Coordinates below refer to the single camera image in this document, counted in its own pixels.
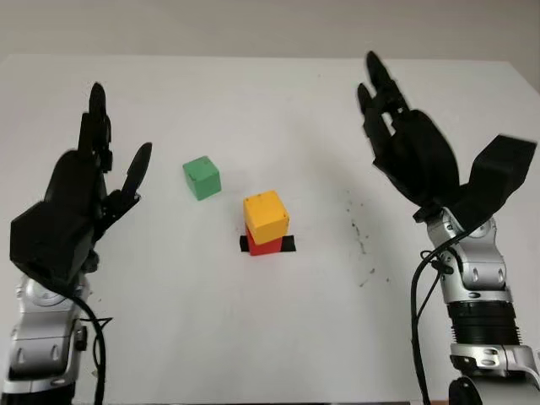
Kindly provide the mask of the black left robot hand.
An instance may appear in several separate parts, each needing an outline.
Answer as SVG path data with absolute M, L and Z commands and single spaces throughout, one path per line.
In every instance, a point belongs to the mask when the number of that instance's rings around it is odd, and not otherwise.
M 51 209 L 52 247 L 44 250 L 46 266 L 65 277 L 79 271 L 104 233 L 140 200 L 138 188 L 149 167 L 152 143 L 144 143 L 130 164 L 120 189 L 106 190 L 113 153 L 111 119 L 106 111 L 105 89 L 94 83 L 89 109 L 83 113 L 78 147 L 57 161 L 44 202 Z

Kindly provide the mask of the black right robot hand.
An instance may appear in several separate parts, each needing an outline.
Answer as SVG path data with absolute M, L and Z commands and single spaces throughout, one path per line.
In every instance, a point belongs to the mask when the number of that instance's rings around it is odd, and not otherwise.
M 361 83 L 357 98 L 373 165 L 419 207 L 414 220 L 425 222 L 459 193 L 455 155 L 431 118 L 409 107 L 379 56 L 369 51 L 365 62 L 375 93 Z

